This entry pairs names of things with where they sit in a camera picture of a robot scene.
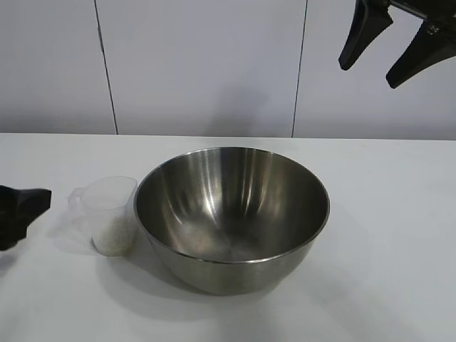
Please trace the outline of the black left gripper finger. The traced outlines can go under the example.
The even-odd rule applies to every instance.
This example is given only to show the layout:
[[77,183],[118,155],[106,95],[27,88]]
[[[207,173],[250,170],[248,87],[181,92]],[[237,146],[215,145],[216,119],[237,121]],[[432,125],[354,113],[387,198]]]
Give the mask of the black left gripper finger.
[[48,189],[18,190],[1,186],[1,218],[8,221],[34,221],[50,209],[52,191]]
[[9,219],[1,218],[1,239],[0,251],[4,252],[17,245],[19,241],[26,238],[29,221],[25,217]]

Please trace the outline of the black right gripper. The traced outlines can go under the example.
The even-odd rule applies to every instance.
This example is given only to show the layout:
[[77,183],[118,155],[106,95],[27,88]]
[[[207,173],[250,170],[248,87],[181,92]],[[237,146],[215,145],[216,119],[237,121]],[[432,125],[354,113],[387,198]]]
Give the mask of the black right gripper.
[[338,58],[342,70],[348,70],[393,20],[392,5],[423,20],[414,39],[386,75],[391,88],[397,88],[426,68],[455,57],[455,1],[357,0],[348,38]]

